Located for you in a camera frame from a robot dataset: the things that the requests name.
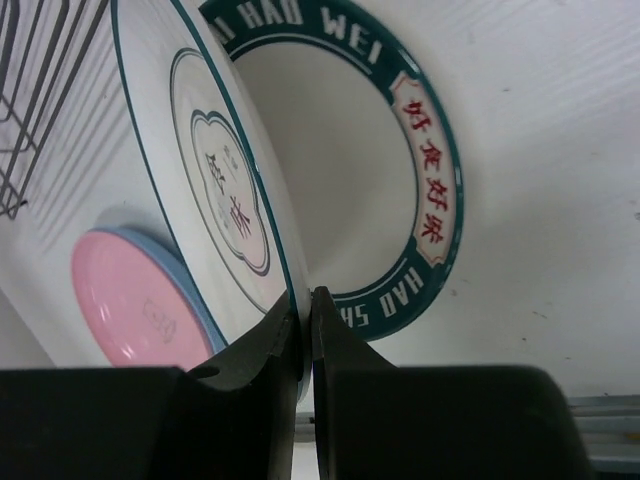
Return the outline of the patterned ceramic plate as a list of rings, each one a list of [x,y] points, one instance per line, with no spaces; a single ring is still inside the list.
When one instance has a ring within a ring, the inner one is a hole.
[[[171,237],[226,345],[275,305],[306,330],[308,269],[266,129],[188,1],[110,5],[121,83]]]
[[[422,317],[463,231],[449,119],[400,39],[353,1],[207,1],[276,151],[310,281],[361,338]]]

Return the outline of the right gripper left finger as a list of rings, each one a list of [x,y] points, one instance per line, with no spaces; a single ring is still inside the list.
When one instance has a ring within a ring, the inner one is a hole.
[[[5,370],[5,479],[287,479],[298,327],[281,297],[191,370]]]

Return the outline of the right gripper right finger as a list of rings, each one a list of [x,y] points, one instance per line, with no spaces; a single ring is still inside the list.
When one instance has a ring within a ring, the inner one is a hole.
[[[312,296],[315,437],[324,479],[590,479],[568,403],[530,366],[397,367]]]

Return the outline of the grey wire dish rack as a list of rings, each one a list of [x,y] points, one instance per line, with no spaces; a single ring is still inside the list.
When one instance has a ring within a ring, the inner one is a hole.
[[[27,188],[107,1],[1,3],[1,215],[28,203]]]

